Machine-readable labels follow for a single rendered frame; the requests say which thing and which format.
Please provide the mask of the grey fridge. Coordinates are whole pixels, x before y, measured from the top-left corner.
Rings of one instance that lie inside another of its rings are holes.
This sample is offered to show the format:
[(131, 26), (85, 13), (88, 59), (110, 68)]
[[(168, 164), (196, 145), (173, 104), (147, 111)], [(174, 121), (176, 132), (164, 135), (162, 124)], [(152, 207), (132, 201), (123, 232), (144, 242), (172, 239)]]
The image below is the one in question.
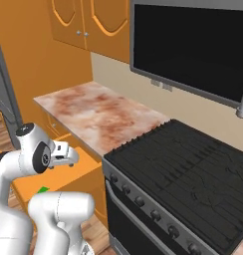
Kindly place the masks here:
[(12, 83), (7, 70), (0, 45), (0, 112), (9, 133), (11, 142), (16, 149), (20, 142), (15, 135), (17, 128), (23, 123)]

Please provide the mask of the orange tall cupboard panel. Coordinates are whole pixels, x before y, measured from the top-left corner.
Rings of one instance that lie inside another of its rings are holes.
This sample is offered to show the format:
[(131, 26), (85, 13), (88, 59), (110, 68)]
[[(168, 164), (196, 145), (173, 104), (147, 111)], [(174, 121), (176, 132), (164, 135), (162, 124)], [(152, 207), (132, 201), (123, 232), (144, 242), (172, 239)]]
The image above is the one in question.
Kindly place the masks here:
[(36, 97), (93, 79), (91, 54), (53, 39), (46, 0), (0, 0), (0, 45), (25, 123), (46, 126)]

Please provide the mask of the orange closed drawer front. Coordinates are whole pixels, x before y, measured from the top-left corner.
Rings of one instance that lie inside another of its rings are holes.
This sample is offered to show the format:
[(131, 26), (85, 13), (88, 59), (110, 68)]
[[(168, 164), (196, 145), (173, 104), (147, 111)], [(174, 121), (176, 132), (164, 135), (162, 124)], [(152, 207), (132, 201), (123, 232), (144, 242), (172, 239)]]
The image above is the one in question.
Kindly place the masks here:
[(42, 111), (42, 116), (46, 127), (56, 136), (62, 136), (68, 133), (68, 131), (51, 115)]

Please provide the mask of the black stove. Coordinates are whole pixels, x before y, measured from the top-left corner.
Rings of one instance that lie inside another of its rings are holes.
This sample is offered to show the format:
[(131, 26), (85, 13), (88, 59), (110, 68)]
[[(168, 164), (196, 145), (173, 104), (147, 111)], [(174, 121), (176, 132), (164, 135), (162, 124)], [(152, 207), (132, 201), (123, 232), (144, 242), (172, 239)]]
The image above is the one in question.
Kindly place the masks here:
[[(233, 255), (243, 242), (243, 151), (171, 120), (105, 154), (103, 172), (116, 197), (175, 255), (190, 255), (191, 243), (201, 255)], [(110, 241), (118, 255), (130, 255), (111, 233)]]

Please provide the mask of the black microwave oven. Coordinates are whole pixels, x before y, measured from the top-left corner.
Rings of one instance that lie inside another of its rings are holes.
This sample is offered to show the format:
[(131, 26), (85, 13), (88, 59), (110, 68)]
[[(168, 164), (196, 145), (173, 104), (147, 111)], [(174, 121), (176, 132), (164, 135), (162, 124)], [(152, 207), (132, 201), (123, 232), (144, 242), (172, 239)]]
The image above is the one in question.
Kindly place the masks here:
[(129, 67), (237, 108), (243, 97), (243, 0), (130, 0)]

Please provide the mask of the orange open drawer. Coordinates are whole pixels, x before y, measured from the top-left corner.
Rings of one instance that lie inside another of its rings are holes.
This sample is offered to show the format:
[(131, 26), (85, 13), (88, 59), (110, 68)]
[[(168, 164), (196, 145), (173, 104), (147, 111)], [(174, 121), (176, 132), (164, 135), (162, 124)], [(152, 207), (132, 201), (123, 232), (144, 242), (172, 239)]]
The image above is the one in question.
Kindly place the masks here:
[(26, 208), (31, 197), (42, 187), (47, 187), (49, 191), (81, 191), (94, 197), (96, 212), (104, 216), (106, 196), (101, 160), (88, 153), (70, 133), (58, 137), (57, 141), (67, 141), (79, 154), (79, 162), (73, 166), (58, 165), (42, 174), (14, 180), (12, 187), (21, 205)]

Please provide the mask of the orange narrow wall cupboard door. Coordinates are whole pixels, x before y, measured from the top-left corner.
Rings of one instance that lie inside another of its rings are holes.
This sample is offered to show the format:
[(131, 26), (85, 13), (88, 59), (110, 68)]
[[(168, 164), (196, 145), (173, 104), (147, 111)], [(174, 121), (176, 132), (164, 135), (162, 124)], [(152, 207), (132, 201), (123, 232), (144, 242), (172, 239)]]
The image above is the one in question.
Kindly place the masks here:
[(48, 0), (47, 4), (53, 38), (85, 49), (82, 0)]

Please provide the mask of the orange wide wall cupboard door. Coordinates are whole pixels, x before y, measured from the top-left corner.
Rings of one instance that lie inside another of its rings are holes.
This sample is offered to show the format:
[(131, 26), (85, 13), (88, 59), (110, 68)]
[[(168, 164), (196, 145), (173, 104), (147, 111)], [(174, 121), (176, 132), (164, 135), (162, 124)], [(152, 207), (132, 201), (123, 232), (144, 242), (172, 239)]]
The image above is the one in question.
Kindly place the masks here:
[(82, 0), (87, 49), (129, 63), (129, 0)]

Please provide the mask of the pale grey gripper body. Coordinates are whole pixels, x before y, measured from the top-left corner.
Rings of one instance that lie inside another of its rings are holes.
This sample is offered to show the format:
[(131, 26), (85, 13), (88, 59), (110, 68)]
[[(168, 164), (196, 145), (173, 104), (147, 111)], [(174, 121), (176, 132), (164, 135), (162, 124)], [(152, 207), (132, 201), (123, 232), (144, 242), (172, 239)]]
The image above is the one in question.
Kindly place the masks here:
[(78, 161), (79, 155), (72, 147), (62, 147), (60, 150), (56, 149), (52, 153), (49, 167), (54, 168), (56, 165), (73, 166)]

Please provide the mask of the black oven door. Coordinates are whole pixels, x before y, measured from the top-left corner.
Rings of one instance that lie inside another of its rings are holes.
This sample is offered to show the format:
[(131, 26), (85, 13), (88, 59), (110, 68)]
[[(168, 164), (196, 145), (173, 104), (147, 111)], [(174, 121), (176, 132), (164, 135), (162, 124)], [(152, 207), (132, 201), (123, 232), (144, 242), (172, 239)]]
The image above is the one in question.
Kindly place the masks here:
[(164, 255), (112, 202), (109, 194), (107, 207), (109, 231), (130, 255)]

